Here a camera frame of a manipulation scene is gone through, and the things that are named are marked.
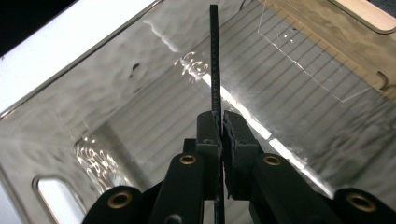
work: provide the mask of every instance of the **brass ring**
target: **brass ring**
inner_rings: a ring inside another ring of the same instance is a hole
[[[180,157],[179,161],[185,165],[190,165],[190,164],[195,163],[197,161],[197,159],[192,155],[186,155],[186,156]]]
[[[118,202],[117,198],[119,197],[125,197],[125,200]],[[132,194],[129,191],[124,190],[111,195],[111,197],[107,200],[107,205],[111,208],[119,209],[128,205],[131,202],[131,200],[132,200]]]
[[[263,160],[269,165],[280,165],[280,159],[275,156],[266,156]]]
[[[374,212],[376,210],[375,203],[360,194],[350,193],[346,196],[346,200],[363,212]]]

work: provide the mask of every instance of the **dark background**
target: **dark background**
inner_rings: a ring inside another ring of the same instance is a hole
[[[20,44],[75,1],[0,0],[0,56]],[[370,2],[396,17],[396,0]]]

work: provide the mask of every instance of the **mounting hole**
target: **mounting hole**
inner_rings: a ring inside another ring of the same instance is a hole
[[[180,162],[185,164],[185,165],[193,164],[196,161],[197,161],[197,159],[194,156],[191,156],[191,155],[186,155],[186,156],[180,157]]]
[[[111,195],[107,200],[107,205],[114,209],[119,209],[128,205],[132,200],[132,194],[128,191],[120,191]]]
[[[269,165],[280,165],[280,159],[275,156],[266,156],[264,161]]]
[[[374,212],[376,210],[375,203],[360,194],[350,193],[346,196],[346,200],[363,212]]]

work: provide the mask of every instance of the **metal rod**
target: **metal rod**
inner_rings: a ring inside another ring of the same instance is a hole
[[[212,111],[217,119],[219,136],[221,133],[221,94],[220,94],[220,62],[219,62],[219,16],[218,6],[210,5],[210,62],[212,79]],[[222,157],[219,160],[219,180],[217,186],[217,199],[215,200],[215,223],[224,223],[224,189],[223,189]]]

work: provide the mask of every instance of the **black mechanism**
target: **black mechanism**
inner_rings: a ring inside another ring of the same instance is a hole
[[[315,193],[287,160],[263,152],[242,116],[224,111],[222,121],[217,6],[210,6],[210,24],[212,110],[197,117],[196,139],[184,141],[162,183],[143,193],[125,186],[106,191],[83,223],[198,224],[207,200],[222,224],[223,167],[229,197],[250,201],[254,223],[396,223],[396,213],[365,191],[340,189],[332,200]]]

